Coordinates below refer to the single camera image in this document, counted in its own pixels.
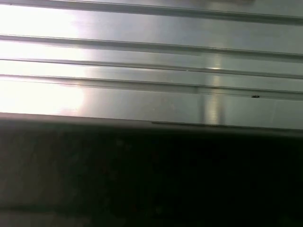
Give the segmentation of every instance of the groove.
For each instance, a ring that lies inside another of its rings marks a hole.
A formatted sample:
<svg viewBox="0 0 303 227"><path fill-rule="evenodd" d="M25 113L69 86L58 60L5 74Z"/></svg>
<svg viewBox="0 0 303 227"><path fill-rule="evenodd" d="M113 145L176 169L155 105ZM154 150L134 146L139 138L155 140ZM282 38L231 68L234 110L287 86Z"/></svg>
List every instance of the groove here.
<svg viewBox="0 0 303 227"><path fill-rule="evenodd" d="M54 45L70 45L75 47L107 49L107 50L131 50L137 52L154 52L154 53L171 53L184 55L200 55L202 53L226 54L235 57L260 58L264 60L286 60L286 61L303 61L303 54L265 52L265 51L246 51L235 49L222 49L199 46L171 45L171 44L153 44L153 43L133 43L133 42L116 42L108 40L89 40L89 39L64 39L54 37L38 36L16 36L0 35L0 40L20 41L29 43L44 43Z"/></svg>
<svg viewBox="0 0 303 227"><path fill-rule="evenodd" d="M73 2L60 0L1 0L2 4L44 7L54 9L75 9L87 11L104 11L118 13L133 13L146 15L160 15L171 17L193 17L209 18L219 20L243 21L253 23L281 24L281 25L303 25L302 17L287 17L265 14L248 14L235 12L222 12L198 9L184 9L171 7L156 7L130 4L113 4L102 2Z"/></svg>

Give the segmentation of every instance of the corrugated metal panel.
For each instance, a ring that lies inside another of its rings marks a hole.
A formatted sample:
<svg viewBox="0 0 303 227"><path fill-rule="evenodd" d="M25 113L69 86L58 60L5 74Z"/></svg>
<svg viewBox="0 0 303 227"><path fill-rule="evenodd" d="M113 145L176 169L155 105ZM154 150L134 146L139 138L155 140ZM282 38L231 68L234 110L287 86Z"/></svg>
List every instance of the corrugated metal panel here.
<svg viewBox="0 0 303 227"><path fill-rule="evenodd" d="M303 129L303 1L0 3L2 113Z"/></svg>

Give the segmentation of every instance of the dark surface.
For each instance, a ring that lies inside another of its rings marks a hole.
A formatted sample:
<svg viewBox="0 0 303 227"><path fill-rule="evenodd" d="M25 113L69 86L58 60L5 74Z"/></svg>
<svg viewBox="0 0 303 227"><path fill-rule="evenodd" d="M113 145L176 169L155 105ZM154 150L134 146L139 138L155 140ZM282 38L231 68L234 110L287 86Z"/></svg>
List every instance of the dark surface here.
<svg viewBox="0 0 303 227"><path fill-rule="evenodd" d="M1 211L54 216L37 226L302 226L301 147L279 136L13 122L0 131Z"/></svg>

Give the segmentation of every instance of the metal surface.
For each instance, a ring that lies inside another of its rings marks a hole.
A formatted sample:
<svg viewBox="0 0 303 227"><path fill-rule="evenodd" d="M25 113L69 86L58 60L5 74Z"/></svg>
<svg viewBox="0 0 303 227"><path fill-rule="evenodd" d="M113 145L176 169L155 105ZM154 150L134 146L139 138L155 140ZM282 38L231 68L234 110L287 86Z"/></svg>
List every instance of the metal surface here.
<svg viewBox="0 0 303 227"><path fill-rule="evenodd" d="M0 11L9 21L1 35L303 53L301 26L6 5Z"/></svg>
<svg viewBox="0 0 303 227"><path fill-rule="evenodd" d="M142 6L146 8L189 9L223 13L302 17L302 0L0 0L2 3L52 7L104 9L104 5Z"/></svg>
<svg viewBox="0 0 303 227"><path fill-rule="evenodd" d="M228 87L265 91L303 92L302 79L245 76L210 72L140 69L43 62L0 61L3 76L52 77L50 83L61 83L56 78L129 81L156 84L185 85L188 87Z"/></svg>
<svg viewBox="0 0 303 227"><path fill-rule="evenodd" d="M303 129L296 2L0 1L0 117Z"/></svg>
<svg viewBox="0 0 303 227"><path fill-rule="evenodd" d="M0 112L301 129L301 101L2 81Z"/></svg>
<svg viewBox="0 0 303 227"><path fill-rule="evenodd" d="M188 55L179 52L142 52L144 51L142 48L138 51L102 50L97 48L96 46L80 48L79 46L59 46L59 44L0 41L0 50L2 50L0 58L20 61L86 63L191 71L223 71L262 76L279 74L284 77L298 78L302 77L303 71L302 60L285 62L277 58L252 58L240 54L230 56L222 53L191 52L189 54L194 55Z"/></svg>

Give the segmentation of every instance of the silver metal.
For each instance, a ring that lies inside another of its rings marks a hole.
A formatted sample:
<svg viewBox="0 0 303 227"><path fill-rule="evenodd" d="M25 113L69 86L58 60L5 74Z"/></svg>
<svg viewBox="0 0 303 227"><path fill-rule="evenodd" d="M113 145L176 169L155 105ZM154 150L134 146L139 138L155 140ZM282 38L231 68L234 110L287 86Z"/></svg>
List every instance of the silver metal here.
<svg viewBox="0 0 303 227"><path fill-rule="evenodd" d="M302 129L303 101L0 82L0 112Z"/></svg>
<svg viewBox="0 0 303 227"><path fill-rule="evenodd" d="M58 63L86 63L97 65L120 65L157 69L210 70L283 77L303 76L302 61L291 62L283 59L258 59L220 53L201 53L200 56L152 53L139 51L118 51L89 49L74 46L55 46L28 42L0 41L0 59L21 61L47 61Z"/></svg>
<svg viewBox="0 0 303 227"><path fill-rule="evenodd" d="M219 11L242 14L265 14L283 17L302 17L302 0L0 0L2 3L62 6L83 3L111 3L121 5L140 5L168 9L191 9L203 11Z"/></svg>
<svg viewBox="0 0 303 227"><path fill-rule="evenodd" d="M7 5L0 12L8 21L1 35L303 53L301 26Z"/></svg>
<svg viewBox="0 0 303 227"><path fill-rule="evenodd" d="M97 0L4 2L0 118L303 129L303 26L292 24L301 0L108 0L113 12ZM238 19L214 18L222 13Z"/></svg>
<svg viewBox="0 0 303 227"><path fill-rule="evenodd" d="M2 60L0 61L0 75L98 79L187 85L195 87L228 87L267 91L303 92L302 79L44 62Z"/></svg>
<svg viewBox="0 0 303 227"><path fill-rule="evenodd" d="M225 12L272 14L280 16L303 16L302 0L72 0L87 2L108 2L158 7L216 10Z"/></svg>

